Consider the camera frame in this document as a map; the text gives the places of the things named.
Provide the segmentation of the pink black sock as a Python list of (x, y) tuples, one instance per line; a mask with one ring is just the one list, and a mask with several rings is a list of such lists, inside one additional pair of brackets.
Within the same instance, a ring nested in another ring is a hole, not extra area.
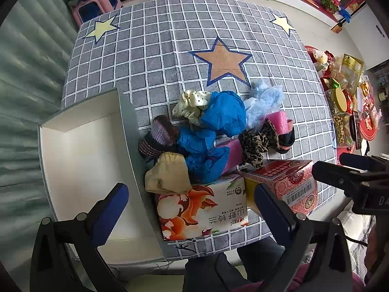
[(286, 119), (276, 128), (278, 134), (278, 146), (276, 151), (280, 154), (286, 154), (295, 142), (295, 130), (293, 120)]

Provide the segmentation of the leopard print scrunchie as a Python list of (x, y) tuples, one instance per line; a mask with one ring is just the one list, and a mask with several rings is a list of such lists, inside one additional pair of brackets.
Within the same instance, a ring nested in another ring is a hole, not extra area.
[(264, 165), (264, 153), (270, 148), (277, 150), (280, 147), (278, 133), (273, 123), (266, 118), (262, 128), (244, 130), (239, 135), (243, 150), (243, 162), (260, 169)]

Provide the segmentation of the beige cloth pouch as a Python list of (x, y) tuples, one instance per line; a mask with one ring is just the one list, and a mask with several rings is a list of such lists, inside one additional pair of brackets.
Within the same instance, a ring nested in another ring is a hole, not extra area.
[(146, 172), (145, 190), (155, 194), (184, 194), (192, 189), (183, 155), (164, 152), (156, 164)]

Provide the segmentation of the pink sponge block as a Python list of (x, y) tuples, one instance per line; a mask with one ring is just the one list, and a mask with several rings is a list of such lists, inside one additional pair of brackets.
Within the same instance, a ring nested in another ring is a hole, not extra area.
[(238, 138), (226, 141), (218, 146), (218, 148), (223, 147), (230, 149), (228, 161), (222, 172), (224, 174), (243, 163), (243, 149)]
[(291, 131), (291, 125), (285, 111), (281, 110), (267, 114), (266, 118), (273, 124), (278, 135), (284, 135)]

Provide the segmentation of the light blue fluffy cloth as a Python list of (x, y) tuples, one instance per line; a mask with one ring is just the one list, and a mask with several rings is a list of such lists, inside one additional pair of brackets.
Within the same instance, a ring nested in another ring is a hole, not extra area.
[(281, 85), (269, 86), (264, 79), (254, 81), (249, 97), (243, 101), (246, 113), (246, 130), (260, 130), (268, 114), (277, 112), (284, 99)]

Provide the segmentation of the dark knitted sock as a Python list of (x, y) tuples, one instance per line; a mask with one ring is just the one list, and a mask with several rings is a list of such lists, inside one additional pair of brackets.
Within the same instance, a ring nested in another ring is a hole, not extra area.
[(178, 138), (178, 127), (166, 115), (159, 115), (153, 119), (151, 130), (139, 143), (139, 152), (146, 160), (159, 157), (164, 152), (173, 152)]

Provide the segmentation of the peanut jar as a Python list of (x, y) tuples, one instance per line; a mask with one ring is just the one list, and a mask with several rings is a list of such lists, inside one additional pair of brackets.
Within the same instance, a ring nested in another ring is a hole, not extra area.
[(339, 113), (332, 116), (337, 145), (340, 147), (352, 146), (354, 144), (349, 128), (349, 118), (349, 113)]

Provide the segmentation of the red round tray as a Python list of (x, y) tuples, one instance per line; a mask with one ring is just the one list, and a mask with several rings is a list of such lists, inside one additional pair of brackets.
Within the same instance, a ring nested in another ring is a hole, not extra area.
[(336, 140), (337, 156), (342, 153), (352, 154), (357, 150), (361, 155), (367, 155), (370, 151), (369, 142), (376, 137), (382, 116), (374, 105), (373, 88), (368, 76), (362, 70), (356, 93), (351, 94), (345, 87), (345, 77), (340, 73), (344, 55), (334, 56), (329, 51), (321, 51), (312, 46), (305, 48), (320, 77), (324, 94), (331, 88), (341, 88), (347, 100), (345, 113), (350, 114), (349, 128), (354, 144), (340, 147)]

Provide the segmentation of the yellow lid snack jar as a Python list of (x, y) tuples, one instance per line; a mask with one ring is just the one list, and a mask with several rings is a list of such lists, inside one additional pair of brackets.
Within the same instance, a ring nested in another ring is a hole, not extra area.
[(331, 114), (336, 115), (347, 111), (347, 100), (341, 88), (331, 88), (325, 92)]

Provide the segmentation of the white grey storage box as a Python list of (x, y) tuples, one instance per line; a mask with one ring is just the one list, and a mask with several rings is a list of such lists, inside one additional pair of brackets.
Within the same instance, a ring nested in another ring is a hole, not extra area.
[(54, 217), (88, 212), (117, 183), (129, 201), (106, 244), (99, 248), (112, 266), (164, 259), (152, 195), (144, 189), (146, 162), (136, 113), (118, 89), (60, 111), (38, 127), (40, 164)]

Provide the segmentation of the gold snack bag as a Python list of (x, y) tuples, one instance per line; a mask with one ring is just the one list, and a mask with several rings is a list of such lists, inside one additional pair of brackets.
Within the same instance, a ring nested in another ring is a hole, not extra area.
[(345, 77), (347, 90), (354, 94), (359, 85), (359, 80), (362, 74), (364, 62), (352, 55), (344, 54), (340, 73)]

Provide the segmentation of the orange white tissue pack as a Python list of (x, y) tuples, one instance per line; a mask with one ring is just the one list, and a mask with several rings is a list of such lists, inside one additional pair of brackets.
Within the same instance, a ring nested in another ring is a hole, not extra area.
[(248, 225), (244, 178), (231, 174), (184, 194), (159, 195), (156, 209), (164, 240), (178, 241)]

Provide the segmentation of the potted red flower plant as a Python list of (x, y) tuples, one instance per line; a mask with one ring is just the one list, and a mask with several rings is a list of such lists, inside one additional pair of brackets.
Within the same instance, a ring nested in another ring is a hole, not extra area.
[(323, 9), (331, 14), (335, 14), (340, 10), (340, 2), (338, 0), (315, 0)]

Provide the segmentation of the green curtain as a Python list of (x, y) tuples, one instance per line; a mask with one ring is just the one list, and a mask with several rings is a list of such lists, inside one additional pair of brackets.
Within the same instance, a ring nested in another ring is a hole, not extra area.
[(18, 0), (1, 24), (1, 262), (18, 283), (50, 213), (38, 125), (60, 108), (76, 36), (65, 0)]

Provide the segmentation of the pink plastic stool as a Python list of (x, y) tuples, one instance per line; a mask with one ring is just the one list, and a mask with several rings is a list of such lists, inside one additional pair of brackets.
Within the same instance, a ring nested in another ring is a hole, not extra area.
[(80, 27), (85, 22), (100, 15), (119, 10), (123, 7), (120, 0), (77, 0), (77, 4), (72, 7), (72, 16)]

